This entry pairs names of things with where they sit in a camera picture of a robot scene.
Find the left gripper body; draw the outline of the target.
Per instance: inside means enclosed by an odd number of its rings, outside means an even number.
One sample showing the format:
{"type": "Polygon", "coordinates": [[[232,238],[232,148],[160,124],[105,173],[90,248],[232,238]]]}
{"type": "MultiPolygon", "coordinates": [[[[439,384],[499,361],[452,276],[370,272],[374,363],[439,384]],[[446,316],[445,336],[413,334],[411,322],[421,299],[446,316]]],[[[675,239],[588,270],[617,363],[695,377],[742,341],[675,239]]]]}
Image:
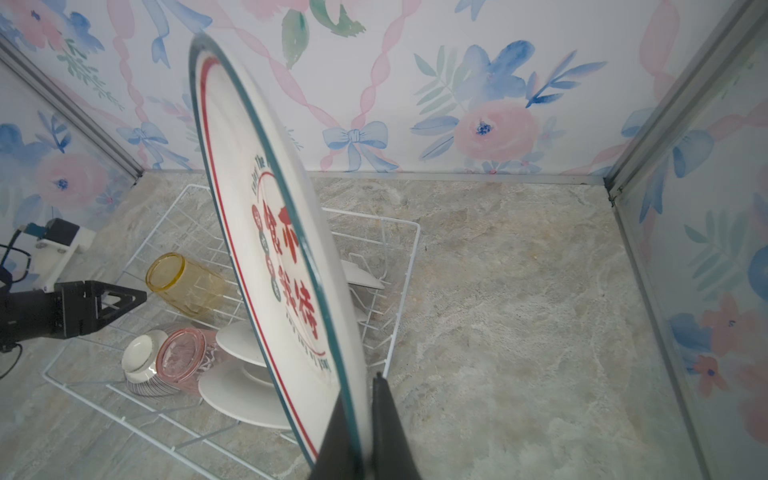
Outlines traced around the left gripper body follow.
{"type": "Polygon", "coordinates": [[[1,293],[1,347],[36,338],[67,339],[90,334],[90,281],[60,283],[53,292],[1,293]]]}

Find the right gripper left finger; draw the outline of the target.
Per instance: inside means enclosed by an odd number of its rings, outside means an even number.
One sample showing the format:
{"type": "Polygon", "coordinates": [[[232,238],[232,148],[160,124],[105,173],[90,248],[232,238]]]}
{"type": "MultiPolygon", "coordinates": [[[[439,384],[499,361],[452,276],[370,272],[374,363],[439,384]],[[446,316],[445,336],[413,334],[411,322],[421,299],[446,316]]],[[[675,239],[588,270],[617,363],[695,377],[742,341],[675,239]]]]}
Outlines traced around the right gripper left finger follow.
{"type": "Polygon", "coordinates": [[[341,396],[338,396],[321,450],[309,480],[354,480],[364,477],[363,467],[352,448],[341,396]]]}

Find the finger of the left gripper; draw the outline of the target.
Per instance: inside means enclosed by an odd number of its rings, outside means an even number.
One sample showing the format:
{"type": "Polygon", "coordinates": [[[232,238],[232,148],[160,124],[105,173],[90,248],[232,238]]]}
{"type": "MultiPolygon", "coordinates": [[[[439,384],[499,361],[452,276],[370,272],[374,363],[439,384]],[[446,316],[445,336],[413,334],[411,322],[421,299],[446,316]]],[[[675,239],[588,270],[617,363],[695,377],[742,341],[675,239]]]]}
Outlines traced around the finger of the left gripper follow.
{"type": "Polygon", "coordinates": [[[122,316],[143,305],[147,292],[98,281],[89,282],[89,297],[93,301],[93,313],[89,318],[89,332],[97,332],[122,316]]]}

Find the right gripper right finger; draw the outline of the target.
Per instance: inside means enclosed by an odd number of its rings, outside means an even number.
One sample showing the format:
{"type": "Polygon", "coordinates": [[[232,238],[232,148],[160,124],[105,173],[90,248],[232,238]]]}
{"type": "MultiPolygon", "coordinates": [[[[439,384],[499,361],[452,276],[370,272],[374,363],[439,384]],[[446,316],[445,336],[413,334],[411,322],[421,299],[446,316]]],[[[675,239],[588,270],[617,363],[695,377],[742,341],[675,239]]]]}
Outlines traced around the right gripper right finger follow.
{"type": "Polygon", "coordinates": [[[421,480],[389,384],[381,372],[373,379],[372,394],[374,477],[421,480]]]}

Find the white plate black characters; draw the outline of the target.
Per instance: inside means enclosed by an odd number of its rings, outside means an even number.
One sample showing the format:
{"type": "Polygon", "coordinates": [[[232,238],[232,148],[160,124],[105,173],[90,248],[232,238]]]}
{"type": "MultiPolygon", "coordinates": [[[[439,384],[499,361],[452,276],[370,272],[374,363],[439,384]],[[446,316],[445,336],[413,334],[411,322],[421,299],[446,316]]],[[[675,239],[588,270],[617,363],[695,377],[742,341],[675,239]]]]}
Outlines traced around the white plate black characters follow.
{"type": "Polygon", "coordinates": [[[248,364],[266,367],[257,336],[249,322],[237,321],[220,329],[216,342],[229,355],[248,364]]]}

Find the white plate red characters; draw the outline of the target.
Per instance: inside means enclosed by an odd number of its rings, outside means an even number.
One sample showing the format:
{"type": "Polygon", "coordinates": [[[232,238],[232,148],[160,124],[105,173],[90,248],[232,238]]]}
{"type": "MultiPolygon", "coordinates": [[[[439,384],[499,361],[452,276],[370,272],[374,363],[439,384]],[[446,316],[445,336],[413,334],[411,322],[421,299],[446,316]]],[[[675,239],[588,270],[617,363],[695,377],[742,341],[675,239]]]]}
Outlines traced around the white plate red characters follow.
{"type": "Polygon", "coordinates": [[[219,223],[290,427],[315,463],[340,413],[364,467],[373,451],[366,362],[327,215],[248,70],[205,34],[193,39],[188,68],[219,223]]]}

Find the yellow ribbed glass cup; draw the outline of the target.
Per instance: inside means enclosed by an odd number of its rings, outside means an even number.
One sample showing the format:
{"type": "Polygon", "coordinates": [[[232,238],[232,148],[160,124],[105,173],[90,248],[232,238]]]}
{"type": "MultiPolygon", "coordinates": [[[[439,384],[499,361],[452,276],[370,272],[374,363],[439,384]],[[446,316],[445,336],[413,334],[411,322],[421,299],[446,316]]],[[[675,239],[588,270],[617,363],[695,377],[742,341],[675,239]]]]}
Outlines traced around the yellow ribbed glass cup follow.
{"type": "Polygon", "coordinates": [[[180,253],[158,257],[145,275],[146,286],[181,313],[199,318],[216,308],[227,283],[217,273],[180,253]]]}

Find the small white ceramic bowl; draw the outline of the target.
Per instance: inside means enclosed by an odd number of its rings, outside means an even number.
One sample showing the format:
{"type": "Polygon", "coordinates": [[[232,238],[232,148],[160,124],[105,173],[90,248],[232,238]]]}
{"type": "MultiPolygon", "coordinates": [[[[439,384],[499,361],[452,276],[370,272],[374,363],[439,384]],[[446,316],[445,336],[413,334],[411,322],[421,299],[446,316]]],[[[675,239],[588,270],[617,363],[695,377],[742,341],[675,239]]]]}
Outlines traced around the small white ceramic bowl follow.
{"type": "Polygon", "coordinates": [[[157,374],[156,360],[162,344],[168,339],[163,330],[150,330],[134,338],[125,348],[121,368],[127,389],[140,397],[166,397],[180,390],[157,374]]]}

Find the pink ribbed glass cup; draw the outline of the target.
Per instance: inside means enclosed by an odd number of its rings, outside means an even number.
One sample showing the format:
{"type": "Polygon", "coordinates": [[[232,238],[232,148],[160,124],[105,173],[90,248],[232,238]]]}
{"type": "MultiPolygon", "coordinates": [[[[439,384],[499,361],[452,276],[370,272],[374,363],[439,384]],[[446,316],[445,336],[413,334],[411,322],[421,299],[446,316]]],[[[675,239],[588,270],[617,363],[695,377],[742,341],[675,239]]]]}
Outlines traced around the pink ribbed glass cup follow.
{"type": "Polygon", "coordinates": [[[177,388],[191,390],[198,378],[217,361],[214,330],[187,327],[170,335],[156,360],[159,377],[177,388]]]}

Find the white front plate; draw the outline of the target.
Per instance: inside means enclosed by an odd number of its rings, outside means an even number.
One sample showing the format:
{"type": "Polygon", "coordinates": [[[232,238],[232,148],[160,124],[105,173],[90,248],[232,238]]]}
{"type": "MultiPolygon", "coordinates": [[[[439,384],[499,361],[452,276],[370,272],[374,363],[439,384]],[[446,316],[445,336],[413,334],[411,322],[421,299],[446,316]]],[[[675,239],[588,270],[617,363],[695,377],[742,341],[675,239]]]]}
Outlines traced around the white front plate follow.
{"type": "Polygon", "coordinates": [[[212,367],[199,378],[200,395],[212,408],[242,423],[290,430],[290,422],[273,384],[256,379],[246,367],[247,364],[238,359],[212,367]]]}

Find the left aluminium corner post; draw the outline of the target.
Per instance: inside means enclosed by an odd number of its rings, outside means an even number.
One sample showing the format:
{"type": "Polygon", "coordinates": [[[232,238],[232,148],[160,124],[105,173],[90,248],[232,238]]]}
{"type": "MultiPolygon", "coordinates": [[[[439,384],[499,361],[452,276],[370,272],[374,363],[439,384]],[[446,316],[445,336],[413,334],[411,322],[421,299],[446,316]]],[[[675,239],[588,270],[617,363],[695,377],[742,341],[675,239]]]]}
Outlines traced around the left aluminium corner post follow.
{"type": "Polygon", "coordinates": [[[1,37],[1,64],[45,103],[60,113],[135,181],[143,176],[144,169],[133,157],[4,37],[1,37]]]}

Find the aluminium corner post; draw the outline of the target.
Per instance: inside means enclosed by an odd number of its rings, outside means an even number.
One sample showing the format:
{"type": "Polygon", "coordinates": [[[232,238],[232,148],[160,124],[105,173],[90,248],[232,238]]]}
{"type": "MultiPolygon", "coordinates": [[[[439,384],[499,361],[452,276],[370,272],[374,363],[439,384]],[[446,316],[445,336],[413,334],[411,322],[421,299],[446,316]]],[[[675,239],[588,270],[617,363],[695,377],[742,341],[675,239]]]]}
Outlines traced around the aluminium corner post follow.
{"type": "Polygon", "coordinates": [[[1,37],[1,64],[45,103],[60,113],[135,181],[143,176],[144,169],[133,157],[4,37],[1,37]]]}
{"type": "Polygon", "coordinates": [[[610,201],[653,166],[766,39],[767,2],[734,2],[605,178],[610,201]]]}

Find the right aluminium corner post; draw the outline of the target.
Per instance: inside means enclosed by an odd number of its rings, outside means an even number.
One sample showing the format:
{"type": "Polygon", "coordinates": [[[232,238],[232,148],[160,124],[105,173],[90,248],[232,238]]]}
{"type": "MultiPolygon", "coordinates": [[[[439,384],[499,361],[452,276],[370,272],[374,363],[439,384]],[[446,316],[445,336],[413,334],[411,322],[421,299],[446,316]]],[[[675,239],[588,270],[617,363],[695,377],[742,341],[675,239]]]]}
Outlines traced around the right aluminium corner post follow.
{"type": "Polygon", "coordinates": [[[610,201],[653,166],[766,39],[767,2],[734,2],[605,178],[610,201]]]}

